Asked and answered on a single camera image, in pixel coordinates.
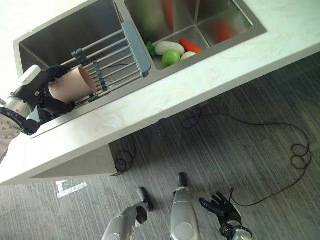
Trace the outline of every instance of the cup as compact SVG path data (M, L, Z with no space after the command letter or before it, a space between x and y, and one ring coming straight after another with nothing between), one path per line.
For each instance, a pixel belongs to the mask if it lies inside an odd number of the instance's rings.
M97 91L94 80L81 66L51 82L48 88L54 99L65 104L76 102Z

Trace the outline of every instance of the gray carpet floor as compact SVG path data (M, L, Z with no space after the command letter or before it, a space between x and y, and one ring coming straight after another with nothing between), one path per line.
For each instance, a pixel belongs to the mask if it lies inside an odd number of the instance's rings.
M251 207L237 207L257 240L320 239L320 54L305 58L199 105L203 114L225 113L254 123L284 122L310 138L313 161L292 188ZM182 121L191 108L111 144L137 155L120 176L68 180L85 187L58 198L55 182L0 187L0 239L100 239L118 212L139 201L144 186L155 210L136 229L135 240L168 240L177 174L188 174L204 240L224 239L217 218L198 203L215 191L254 203L294 182L302 170L290 165L291 146L306 139L291 127L240 124L224 116L201 118L192 129Z

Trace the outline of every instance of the white radish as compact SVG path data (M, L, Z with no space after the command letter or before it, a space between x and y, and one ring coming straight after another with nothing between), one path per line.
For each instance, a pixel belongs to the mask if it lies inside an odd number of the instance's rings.
M181 61L182 61L182 60L185 60L185 59L187 59L187 58L190 58L190 57L192 57L193 55L196 55L196 53L193 52L193 51L187 51L185 54L182 55Z
M185 48L179 43L175 43L172 41L161 41L155 46L155 53L162 56L168 50L176 50L182 56L185 53Z

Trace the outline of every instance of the countertop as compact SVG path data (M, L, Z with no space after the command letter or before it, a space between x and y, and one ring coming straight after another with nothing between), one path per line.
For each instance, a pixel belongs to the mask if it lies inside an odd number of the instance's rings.
M85 2L1 3L0 96L14 89L12 41ZM244 0L267 33L232 47L36 138L21 134L0 165L0 183L22 183L237 86L320 51L319 0Z

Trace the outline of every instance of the double sink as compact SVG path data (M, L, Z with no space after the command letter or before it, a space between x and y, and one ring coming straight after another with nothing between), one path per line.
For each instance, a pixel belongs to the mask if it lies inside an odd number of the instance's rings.
M242 0L89 0L14 42L18 74L32 65L46 69L70 62L75 67L73 51L120 32L125 22L136 30L150 66L147 74L66 115L45 118L36 109L31 118L42 126L33 137L266 32ZM181 38L203 51L165 69L145 45ZM113 51L123 47L114 46Z

